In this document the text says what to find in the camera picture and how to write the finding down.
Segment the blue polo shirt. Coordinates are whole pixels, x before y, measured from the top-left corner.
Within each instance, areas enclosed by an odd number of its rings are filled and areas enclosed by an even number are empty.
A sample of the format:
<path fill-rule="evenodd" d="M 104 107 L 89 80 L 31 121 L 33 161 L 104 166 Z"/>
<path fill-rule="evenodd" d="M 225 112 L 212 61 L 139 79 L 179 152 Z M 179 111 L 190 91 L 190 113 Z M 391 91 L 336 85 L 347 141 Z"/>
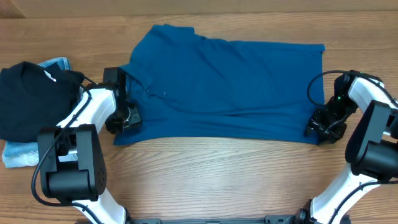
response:
<path fill-rule="evenodd" d="M 305 135 L 324 100 L 322 44 L 211 39 L 191 27 L 155 25 L 123 70 L 140 128 L 117 145 L 167 137 L 229 137 L 317 144 Z"/>

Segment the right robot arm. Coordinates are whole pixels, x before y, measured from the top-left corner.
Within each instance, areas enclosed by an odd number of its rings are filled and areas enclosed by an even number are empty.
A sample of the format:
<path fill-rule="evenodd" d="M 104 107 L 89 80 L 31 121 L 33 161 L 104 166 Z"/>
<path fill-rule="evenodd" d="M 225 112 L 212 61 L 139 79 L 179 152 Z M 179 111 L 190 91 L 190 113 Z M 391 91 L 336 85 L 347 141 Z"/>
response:
<path fill-rule="evenodd" d="M 335 143 L 346 130 L 346 120 L 363 113 L 345 149 L 346 165 L 319 196 L 289 218 L 289 223 L 349 223 L 347 211 L 371 190 L 397 183 L 397 100 L 376 76 L 355 70 L 336 70 L 334 95 L 316 106 L 305 135 L 317 134 L 320 143 Z"/>

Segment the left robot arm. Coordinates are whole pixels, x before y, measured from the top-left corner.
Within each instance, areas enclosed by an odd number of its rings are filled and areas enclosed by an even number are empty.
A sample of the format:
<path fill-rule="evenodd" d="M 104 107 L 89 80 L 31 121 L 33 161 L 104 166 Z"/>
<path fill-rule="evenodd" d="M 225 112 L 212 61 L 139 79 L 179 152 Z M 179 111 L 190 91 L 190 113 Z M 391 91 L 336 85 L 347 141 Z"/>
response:
<path fill-rule="evenodd" d="M 106 188 L 107 171 L 99 132 L 138 128 L 139 110 L 127 97 L 127 74 L 105 68 L 101 83 L 90 82 L 75 109 L 37 138 L 39 163 L 31 181 L 33 197 L 50 207 L 74 207 L 91 223 L 132 223 L 126 208 Z"/>

